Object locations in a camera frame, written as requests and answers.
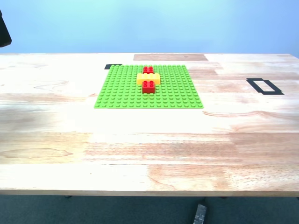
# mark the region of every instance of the lego brick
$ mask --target lego brick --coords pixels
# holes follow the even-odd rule
[[[160,74],[155,94],[142,94],[136,77],[147,65],[111,66],[94,108],[202,109],[203,105],[184,65],[152,65]]]
[[[142,93],[155,93],[155,82],[154,81],[143,81],[142,82]]]
[[[136,83],[137,85],[142,85],[142,82],[144,81],[154,81],[156,85],[160,85],[160,74],[159,73],[138,73]]]
[[[142,73],[143,73],[143,74],[144,74],[144,73],[147,73],[147,74],[154,73],[154,68],[153,68],[152,66],[150,66],[150,67],[145,66],[145,67],[143,68],[143,72],[142,72]]]
[[[104,69],[110,69],[112,65],[122,65],[122,64],[106,64]]]

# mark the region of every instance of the red lego brick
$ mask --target red lego brick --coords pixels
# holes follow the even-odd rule
[[[152,66],[150,66],[150,67],[144,67],[143,68],[143,74],[144,73],[147,73],[147,74],[150,74],[150,73],[154,73],[154,68],[152,67]]]
[[[155,82],[154,81],[143,81],[142,82],[142,93],[155,93]]]

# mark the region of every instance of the black object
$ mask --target black object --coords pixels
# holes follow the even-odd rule
[[[0,48],[11,44],[11,38],[9,32],[5,26],[4,20],[2,18],[2,12],[0,10]]]
[[[247,78],[246,81],[257,91],[262,93],[263,95],[284,95],[282,91],[274,85],[269,80],[263,80],[262,78]],[[270,86],[274,91],[263,91],[255,81],[264,81],[268,86]]]
[[[193,224],[204,224],[207,207],[203,204],[198,204]]]
[[[106,64],[105,69],[110,69],[111,65],[122,65],[122,64]]]

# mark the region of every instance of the gray floor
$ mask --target gray floor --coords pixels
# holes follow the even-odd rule
[[[192,224],[200,197],[0,196],[0,224]],[[299,200],[209,197],[208,224],[299,224]]]

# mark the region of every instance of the wooden plank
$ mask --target wooden plank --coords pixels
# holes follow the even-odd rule
[[[298,172],[298,165],[0,165],[0,193],[298,196]]]
[[[134,61],[207,61],[204,54],[135,54]]]
[[[105,65],[140,62],[184,64],[204,109],[94,110]],[[299,196],[291,55],[9,54],[0,71],[0,194]]]

